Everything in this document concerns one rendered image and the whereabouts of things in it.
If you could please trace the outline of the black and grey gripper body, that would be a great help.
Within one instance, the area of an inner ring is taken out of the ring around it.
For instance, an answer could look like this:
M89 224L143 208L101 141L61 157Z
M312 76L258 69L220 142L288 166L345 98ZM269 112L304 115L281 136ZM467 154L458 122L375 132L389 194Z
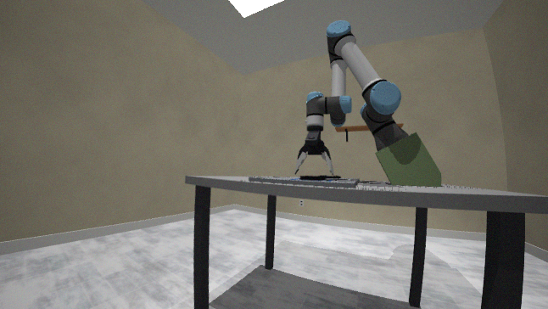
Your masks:
M323 126L317 126L317 125L308 126L307 131L309 131L309 130L320 130L320 134L321 134L321 131L323 131ZM322 154L322 144L323 143L324 142L321 140L321 135L320 135L318 144L313 145L313 146L306 146L305 145L305 150L308 152L308 155L316 155L316 154L321 155Z

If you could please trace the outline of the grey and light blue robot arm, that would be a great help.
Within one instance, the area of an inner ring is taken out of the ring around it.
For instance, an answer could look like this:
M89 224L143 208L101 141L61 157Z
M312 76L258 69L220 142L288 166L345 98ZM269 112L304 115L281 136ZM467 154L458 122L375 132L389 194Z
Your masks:
M328 26L327 46L332 69L332 95L323 97L320 92L307 95L306 126L324 126L324 114L330 114L335 127L345 123L346 114L352 110L351 97L346 96L346 69L349 67L363 90L361 95L366 103L361 107L361 117L375 138L377 151L409 136L392 117L400 105L399 88L379 77L357 47L348 21L338 20Z

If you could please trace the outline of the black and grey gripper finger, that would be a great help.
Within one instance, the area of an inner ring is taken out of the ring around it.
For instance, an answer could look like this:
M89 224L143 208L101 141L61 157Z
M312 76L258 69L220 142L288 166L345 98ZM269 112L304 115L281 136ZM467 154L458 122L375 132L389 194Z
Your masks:
M322 144L322 158L327 162L327 165L329 166L330 172L333 174L333 164L331 161L330 153L327 149L327 147ZM334 174L333 174L334 176Z
M304 162L305 160L303 160L303 159L306 159L306 157L307 157L307 154L306 154L305 145L304 145L299 151L299 155L298 155L298 159L297 159L294 174L297 173L297 171L299 170L299 167L301 166L301 161ZM303 164L303 162L302 162L302 164Z

